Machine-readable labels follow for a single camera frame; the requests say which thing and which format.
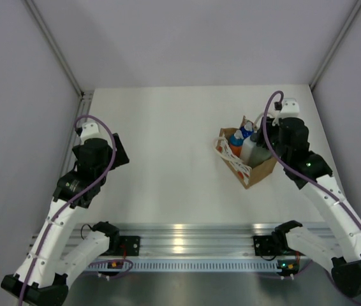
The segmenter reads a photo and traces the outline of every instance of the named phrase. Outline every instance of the black mounting bracket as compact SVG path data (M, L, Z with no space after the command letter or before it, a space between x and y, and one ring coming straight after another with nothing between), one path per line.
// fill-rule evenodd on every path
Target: black mounting bracket
M141 237L120 236L118 248L114 251L107 251L102 256L139 256Z
M264 257L282 255L271 235L253 236L253 242L256 256Z

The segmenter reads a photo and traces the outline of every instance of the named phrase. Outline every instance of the metal frame edge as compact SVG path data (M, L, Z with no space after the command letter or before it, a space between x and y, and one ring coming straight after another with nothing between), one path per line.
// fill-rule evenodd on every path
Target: metal frame edge
M357 0L350 14L346 18L345 23L341 27L341 30L339 31L336 39L329 48L328 52L325 54L323 60L321 61L321 64L318 66L318 69L316 70L311 82L309 83L309 88L311 89L311 91L314 90L316 84L321 79L324 72L326 72L326 70L328 69L330 63L332 62L332 59L337 54L339 47L342 45L342 42L344 41L346 35L349 33L352 25L355 23L355 20L359 16L360 12L361 0Z
M61 52L59 45L57 44L52 33L50 32L50 29L48 28L46 22L41 16L41 13L36 3L33 0L22 0L22 2L25 4L26 9L28 10L39 30L41 31L44 39L46 40L55 58L57 59L57 62L60 64L68 80L70 81L71 86L73 86L74 91L77 93L77 96L81 97L83 95L83 90L81 89L80 84L77 82L76 77L74 76L69 64L67 63L65 56Z

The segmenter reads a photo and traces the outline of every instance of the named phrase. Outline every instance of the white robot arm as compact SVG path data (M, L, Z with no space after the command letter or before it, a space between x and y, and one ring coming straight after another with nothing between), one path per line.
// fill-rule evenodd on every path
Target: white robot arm
M279 113L275 119L267 118L277 94L281 95L281 100L275 103ZM283 99L282 92L275 92L257 132L257 145L271 151L287 176L315 205L332 230L341 254L297 221L276 227L272 239L268 239L271 243L259 245L259 250L264 252L266 248L267 254L273 255L301 252L328 271L336 286L352 298L361 293L361 219L341 192L328 164L309 150L309 131L298 115L298 103Z
M37 306L62 305L70 286L89 264L101 254L119 248L118 228L99 222L80 245L61 259L71 232L99 193L107 172L129 162L118 135L107 131L113 148L101 138L97 123L87 122L77 130L81 145L73 148L75 167L57 182L45 223L25 261L1 284L19 298L19 305L22 301Z

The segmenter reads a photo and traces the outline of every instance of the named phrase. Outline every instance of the white enclosure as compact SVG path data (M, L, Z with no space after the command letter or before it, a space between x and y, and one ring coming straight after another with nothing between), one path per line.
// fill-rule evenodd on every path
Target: white enclosure
M361 0L0 1L0 282L42 225L78 113L119 133L131 159L85 222L323 222L280 166L245 190L211 151L278 89L361 216Z

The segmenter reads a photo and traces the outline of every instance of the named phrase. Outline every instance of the white bottle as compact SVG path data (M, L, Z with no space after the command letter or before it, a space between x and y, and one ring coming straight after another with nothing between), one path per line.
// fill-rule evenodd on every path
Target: white bottle
M257 147L257 143L252 141L255 137L256 135L253 133L243 141L242 152L240 153L240 159L243 163L252 168L257 167L271 157L269 150Z

